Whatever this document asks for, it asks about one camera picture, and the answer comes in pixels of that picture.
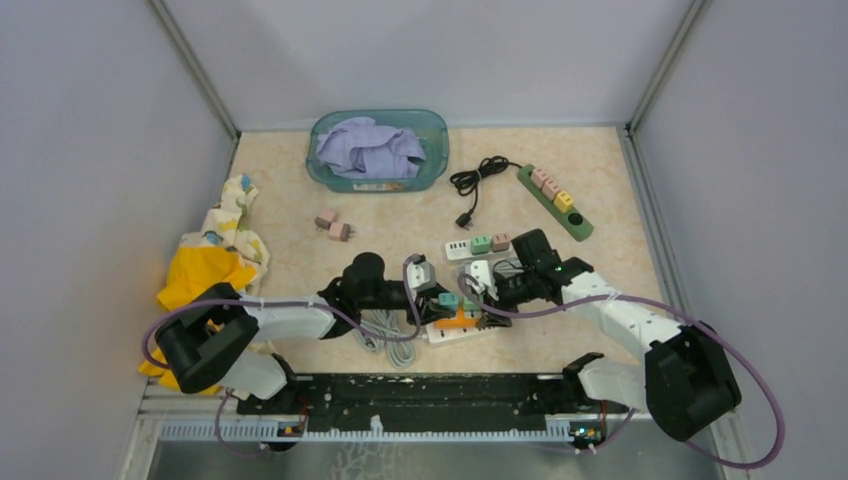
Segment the teal plug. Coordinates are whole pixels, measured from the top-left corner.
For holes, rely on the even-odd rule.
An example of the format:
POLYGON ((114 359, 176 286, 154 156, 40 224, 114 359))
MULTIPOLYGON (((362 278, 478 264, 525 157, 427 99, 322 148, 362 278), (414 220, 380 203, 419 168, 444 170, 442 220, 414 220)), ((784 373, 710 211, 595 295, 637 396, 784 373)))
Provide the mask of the teal plug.
POLYGON ((450 311, 456 311, 461 303, 461 298, 457 294, 451 292, 440 293, 437 300, 438 304, 442 308, 450 311))

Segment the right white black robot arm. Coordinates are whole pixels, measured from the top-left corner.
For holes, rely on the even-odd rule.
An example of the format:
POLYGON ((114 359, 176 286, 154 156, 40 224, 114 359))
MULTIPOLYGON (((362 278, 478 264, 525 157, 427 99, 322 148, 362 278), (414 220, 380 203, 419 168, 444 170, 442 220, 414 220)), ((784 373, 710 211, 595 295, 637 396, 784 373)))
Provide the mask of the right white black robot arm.
POLYGON ((516 237, 512 246, 517 273, 504 276, 479 261, 460 276, 485 312, 517 319, 522 304, 552 302, 591 322, 636 360, 590 353, 572 362, 563 385, 569 408, 588 412, 607 400, 646 411, 665 434, 684 442, 740 404, 724 349, 710 335, 623 294, 584 260, 561 259, 540 229, 516 237))

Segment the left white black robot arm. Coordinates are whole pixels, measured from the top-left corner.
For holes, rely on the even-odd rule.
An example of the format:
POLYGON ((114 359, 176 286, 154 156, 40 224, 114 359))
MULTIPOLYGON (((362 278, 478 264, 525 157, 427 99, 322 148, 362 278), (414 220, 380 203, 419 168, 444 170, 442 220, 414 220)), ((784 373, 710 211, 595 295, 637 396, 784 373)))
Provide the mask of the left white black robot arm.
POLYGON ((151 326, 142 347, 156 344, 163 356, 158 367, 171 372, 184 394, 224 387, 285 414, 300 399, 295 375, 281 355, 260 354, 251 345, 334 339, 352 330, 387 343, 411 341, 434 322, 430 309, 445 289, 422 255, 408 257, 402 274, 400 280, 386 279, 383 258, 365 252, 310 296, 263 299, 217 283, 151 326))

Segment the pink plug on small strip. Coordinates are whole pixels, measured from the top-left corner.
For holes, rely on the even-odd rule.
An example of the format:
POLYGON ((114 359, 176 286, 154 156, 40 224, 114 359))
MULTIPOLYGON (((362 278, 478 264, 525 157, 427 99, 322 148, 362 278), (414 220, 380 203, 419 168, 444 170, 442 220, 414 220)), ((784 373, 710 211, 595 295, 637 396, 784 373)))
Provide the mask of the pink plug on small strip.
POLYGON ((508 233, 497 233, 491 237, 490 249, 492 252, 508 251, 511 246, 511 237, 508 233))

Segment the green plug on small strip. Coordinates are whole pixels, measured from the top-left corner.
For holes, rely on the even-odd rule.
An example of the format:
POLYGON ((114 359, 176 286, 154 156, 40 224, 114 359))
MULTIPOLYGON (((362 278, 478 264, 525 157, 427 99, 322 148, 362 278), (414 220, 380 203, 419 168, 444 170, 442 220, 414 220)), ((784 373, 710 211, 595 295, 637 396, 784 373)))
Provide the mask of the green plug on small strip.
POLYGON ((492 237, 479 235, 470 239, 469 251, 473 256, 486 255, 492 251, 492 237))

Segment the yellow plug on green strip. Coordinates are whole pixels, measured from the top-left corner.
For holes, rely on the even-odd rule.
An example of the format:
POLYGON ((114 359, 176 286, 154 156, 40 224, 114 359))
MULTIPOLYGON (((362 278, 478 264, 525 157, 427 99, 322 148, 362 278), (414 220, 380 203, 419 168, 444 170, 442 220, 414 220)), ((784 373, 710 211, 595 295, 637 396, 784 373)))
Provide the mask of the yellow plug on green strip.
POLYGON ((566 191, 561 191, 552 203, 556 210, 562 214, 567 214, 574 208, 574 200, 566 191))

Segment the pink plug on green strip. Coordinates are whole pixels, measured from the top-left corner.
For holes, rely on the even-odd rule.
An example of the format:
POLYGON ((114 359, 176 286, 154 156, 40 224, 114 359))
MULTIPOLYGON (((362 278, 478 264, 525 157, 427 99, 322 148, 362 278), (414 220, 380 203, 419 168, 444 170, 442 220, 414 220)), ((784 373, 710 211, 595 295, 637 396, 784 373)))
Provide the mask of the pink plug on green strip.
POLYGON ((544 168, 536 167, 530 173, 530 180, 537 189, 542 189, 549 180, 549 174, 544 168))

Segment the orange power strip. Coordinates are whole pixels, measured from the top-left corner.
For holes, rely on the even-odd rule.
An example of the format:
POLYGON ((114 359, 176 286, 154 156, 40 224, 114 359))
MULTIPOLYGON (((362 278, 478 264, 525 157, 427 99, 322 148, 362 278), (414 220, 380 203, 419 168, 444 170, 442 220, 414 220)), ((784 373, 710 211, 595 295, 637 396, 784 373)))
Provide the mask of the orange power strip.
POLYGON ((470 330, 478 326, 481 317, 480 310, 458 308, 452 317, 439 319, 433 323, 433 326, 441 330, 470 330))

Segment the small white power strip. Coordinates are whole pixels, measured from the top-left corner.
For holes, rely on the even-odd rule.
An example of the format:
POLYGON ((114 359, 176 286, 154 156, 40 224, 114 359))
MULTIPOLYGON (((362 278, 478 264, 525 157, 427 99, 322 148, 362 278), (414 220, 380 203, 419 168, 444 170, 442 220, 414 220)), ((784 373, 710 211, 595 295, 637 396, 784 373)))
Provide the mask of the small white power strip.
POLYGON ((509 245, 506 250, 486 253, 473 253, 471 251, 471 238, 449 241, 444 244, 444 255, 448 262, 462 262, 470 259, 492 259, 509 258, 515 256, 514 248, 509 245))

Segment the green power strip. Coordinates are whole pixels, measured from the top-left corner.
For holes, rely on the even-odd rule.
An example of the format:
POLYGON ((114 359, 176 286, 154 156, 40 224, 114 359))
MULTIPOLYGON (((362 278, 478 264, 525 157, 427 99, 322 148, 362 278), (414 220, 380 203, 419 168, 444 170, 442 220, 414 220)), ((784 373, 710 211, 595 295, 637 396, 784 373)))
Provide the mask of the green power strip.
POLYGON ((578 209, 571 194, 546 169, 528 164, 519 169, 516 177, 575 241, 585 241, 593 234, 594 225, 578 209))

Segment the lavender crumpled cloth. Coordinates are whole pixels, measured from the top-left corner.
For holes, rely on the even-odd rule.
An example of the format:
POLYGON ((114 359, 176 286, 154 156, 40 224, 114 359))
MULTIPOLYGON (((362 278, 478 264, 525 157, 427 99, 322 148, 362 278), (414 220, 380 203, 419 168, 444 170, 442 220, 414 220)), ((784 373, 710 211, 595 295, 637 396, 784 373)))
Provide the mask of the lavender crumpled cloth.
POLYGON ((427 155, 408 128, 380 125, 370 117, 343 120, 318 136, 317 161, 346 179, 407 179, 427 155))

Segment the teal plastic basin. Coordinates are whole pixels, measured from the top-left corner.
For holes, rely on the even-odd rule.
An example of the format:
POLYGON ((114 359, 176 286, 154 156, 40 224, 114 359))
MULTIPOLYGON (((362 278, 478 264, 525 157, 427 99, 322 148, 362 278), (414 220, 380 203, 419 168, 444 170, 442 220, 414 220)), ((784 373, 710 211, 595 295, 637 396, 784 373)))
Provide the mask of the teal plastic basin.
POLYGON ((347 110, 313 125, 305 167, 338 193, 413 192, 435 183, 449 155, 447 124, 433 111, 347 110))

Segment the patterned cream cloth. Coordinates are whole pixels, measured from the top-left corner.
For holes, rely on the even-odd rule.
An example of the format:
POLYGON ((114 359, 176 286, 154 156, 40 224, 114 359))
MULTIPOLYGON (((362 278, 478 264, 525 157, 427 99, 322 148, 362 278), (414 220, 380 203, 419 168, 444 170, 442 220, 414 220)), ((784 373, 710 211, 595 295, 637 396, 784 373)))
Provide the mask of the patterned cream cloth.
POLYGON ((207 211, 201 228, 184 234, 178 246, 220 246, 253 263, 259 271, 259 279, 252 281, 244 291, 235 289, 239 293, 260 291, 271 259, 268 248, 248 222, 250 207, 258 194, 259 189, 248 175, 228 179, 218 203, 207 211))

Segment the yellow cloth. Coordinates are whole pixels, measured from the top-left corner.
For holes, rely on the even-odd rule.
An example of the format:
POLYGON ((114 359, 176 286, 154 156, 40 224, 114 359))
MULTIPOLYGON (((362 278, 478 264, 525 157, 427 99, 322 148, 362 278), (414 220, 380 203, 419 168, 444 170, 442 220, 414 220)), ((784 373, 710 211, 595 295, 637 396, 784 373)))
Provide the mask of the yellow cloth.
POLYGON ((220 246, 180 246, 171 260, 165 286, 157 293, 166 311, 183 307, 218 283, 244 291, 259 279, 257 267, 220 246))

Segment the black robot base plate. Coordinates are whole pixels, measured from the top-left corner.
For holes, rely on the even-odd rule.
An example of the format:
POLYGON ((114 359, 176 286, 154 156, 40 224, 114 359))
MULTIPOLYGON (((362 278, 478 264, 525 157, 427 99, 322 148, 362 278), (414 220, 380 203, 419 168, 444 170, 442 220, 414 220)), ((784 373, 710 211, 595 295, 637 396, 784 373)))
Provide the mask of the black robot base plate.
POLYGON ((241 415, 306 417, 310 433, 359 432, 379 418, 389 433, 541 432, 547 419, 625 407, 578 394, 560 374, 311 374, 270 399, 249 396, 241 415))

